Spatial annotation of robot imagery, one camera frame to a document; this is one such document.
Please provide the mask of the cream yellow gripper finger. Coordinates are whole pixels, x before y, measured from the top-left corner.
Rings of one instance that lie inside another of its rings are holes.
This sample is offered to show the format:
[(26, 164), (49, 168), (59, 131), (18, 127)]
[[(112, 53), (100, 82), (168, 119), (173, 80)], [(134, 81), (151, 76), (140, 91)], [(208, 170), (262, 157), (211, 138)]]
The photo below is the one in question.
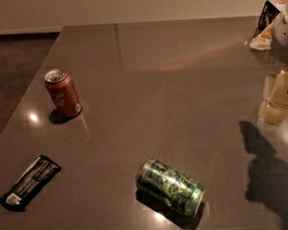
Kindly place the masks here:
[(270, 125), (278, 125), (288, 116), (288, 68), (269, 73), (263, 86), (261, 118)]

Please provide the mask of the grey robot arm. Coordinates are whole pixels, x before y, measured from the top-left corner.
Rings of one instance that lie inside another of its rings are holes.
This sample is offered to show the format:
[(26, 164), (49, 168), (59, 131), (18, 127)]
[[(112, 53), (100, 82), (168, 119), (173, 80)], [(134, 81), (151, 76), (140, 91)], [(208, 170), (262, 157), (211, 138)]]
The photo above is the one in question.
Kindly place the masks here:
[(259, 17), (251, 49), (271, 51), (283, 65), (265, 79), (260, 120), (278, 125), (288, 116), (288, 0), (267, 0)]

